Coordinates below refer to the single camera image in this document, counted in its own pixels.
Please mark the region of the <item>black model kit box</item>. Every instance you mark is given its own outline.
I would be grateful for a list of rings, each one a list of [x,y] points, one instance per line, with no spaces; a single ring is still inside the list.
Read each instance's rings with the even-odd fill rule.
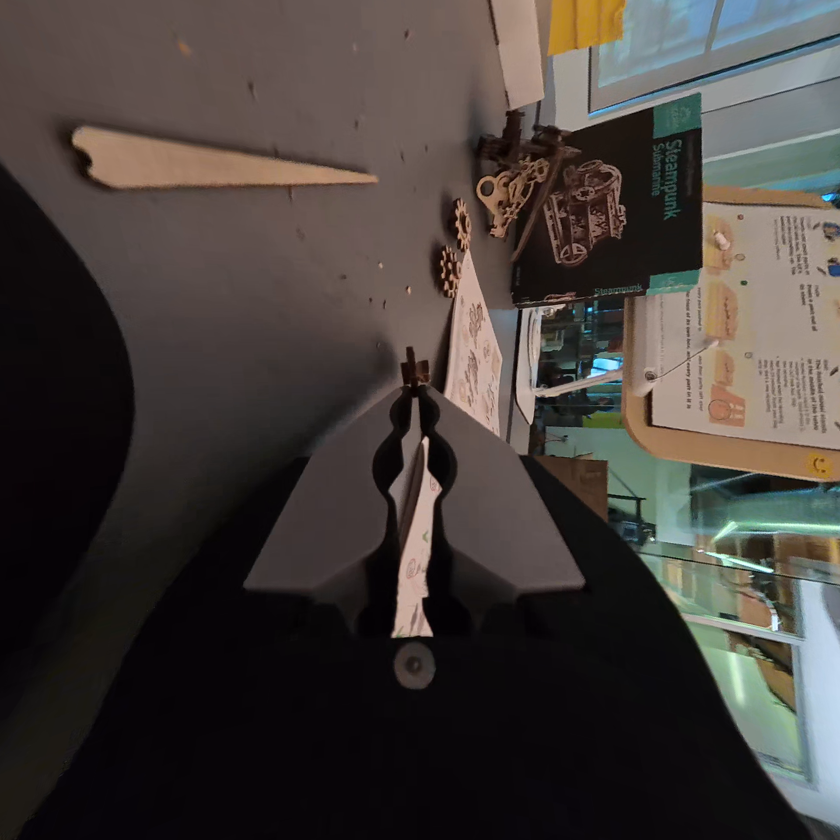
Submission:
[[[582,128],[518,222],[516,308],[689,291],[702,268],[698,92]]]

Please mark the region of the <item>brown cardboard box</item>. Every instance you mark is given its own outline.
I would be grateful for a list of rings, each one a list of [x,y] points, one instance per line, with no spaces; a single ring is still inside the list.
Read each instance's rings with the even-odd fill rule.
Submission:
[[[591,457],[536,455],[535,459],[605,522],[608,519],[608,463]]]

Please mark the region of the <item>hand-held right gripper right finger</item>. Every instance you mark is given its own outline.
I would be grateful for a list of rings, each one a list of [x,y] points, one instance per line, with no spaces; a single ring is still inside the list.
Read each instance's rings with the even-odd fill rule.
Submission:
[[[432,628],[479,628],[526,595],[585,578],[519,455],[432,387],[418,390],[427,466],[440,487],[423,601]]]

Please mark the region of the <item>printed instruction booklet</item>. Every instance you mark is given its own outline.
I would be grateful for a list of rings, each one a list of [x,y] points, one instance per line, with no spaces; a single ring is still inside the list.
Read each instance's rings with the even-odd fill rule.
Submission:
[[[444,396],[478,424],[500,436],[502,355],[467,252],[455,294]],[[429,443],[414,433],[402,439],[405,466],[390,493],[396,502],[400,542],[392,637],[432,636],[424,614],[426,572],[431,558],[434,502],[440,485],[428,467]]]

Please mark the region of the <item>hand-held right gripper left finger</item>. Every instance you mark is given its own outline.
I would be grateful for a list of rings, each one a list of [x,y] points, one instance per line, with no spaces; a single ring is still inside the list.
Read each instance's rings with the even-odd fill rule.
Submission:
[[[392,637],[420,449],[410,387],[331,434],[304,466],[245,590],[335,606],[358,635]]]

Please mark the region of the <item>instruction poster board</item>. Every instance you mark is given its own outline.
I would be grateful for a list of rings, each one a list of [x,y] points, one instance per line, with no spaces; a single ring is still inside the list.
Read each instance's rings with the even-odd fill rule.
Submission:
[[[704,197],[706,203],[736,205],[795,205],[817,208],[830,205],[814,194],[725,186],[707,187]],[[645,368],[647,329],[644,315],[647,309],[646,302],[652,298],[653,296],[632,298],[625,306],[624,366],[633,370],[635,377],[640,377]],[[650,393],[637,396],[633,394],[631,387],[629,381],[623,382],[623,423],[635,443],[654,457],[796,479],[838,481],[839,444],[838,450],[833,450],[657,427],[651,424]],[[809,474],[805,460],[811,452],[831,458],[831,479],[818,479]]]

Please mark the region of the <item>glass window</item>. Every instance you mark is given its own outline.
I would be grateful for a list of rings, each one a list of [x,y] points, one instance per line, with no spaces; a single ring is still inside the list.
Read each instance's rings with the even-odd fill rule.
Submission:
[[[838,37],[838,1],[628,1],[591,48],[590,112],[752,69]]]

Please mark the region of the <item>partly built wooden model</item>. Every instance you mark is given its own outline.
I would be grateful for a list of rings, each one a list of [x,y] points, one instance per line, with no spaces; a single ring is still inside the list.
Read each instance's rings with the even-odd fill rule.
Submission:
[[[550,183],[560,172],[561,162],[579,153],[569,144],[572,132],[552,125],[536,123],[532,136],[524,136],[524,117],[522,110],[508,110],[502,132],[484,133],[476,145],[478,162],[493,167],[476,185],[493,238],[506,239],[534,188]]]

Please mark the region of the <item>white cardboard tray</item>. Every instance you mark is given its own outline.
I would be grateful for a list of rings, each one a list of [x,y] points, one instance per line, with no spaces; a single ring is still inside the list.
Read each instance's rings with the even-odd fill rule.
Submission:
[[[535,1],[489,1],[508,110],[524,109],[544,95],[544,56]]]

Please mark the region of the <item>nested yellow plastic bins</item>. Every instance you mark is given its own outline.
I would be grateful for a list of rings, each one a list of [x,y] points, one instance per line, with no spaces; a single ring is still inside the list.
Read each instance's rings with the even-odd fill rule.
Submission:
[[[621,40],[626,5],[626,1],[552,1],[547,55]]]

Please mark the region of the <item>flat wooden stick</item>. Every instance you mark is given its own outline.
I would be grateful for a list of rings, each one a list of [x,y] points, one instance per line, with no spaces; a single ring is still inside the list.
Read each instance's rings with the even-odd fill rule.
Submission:
[[[375,185],[376,175],[83,125],[70,143],[87,175],[119,191]]]

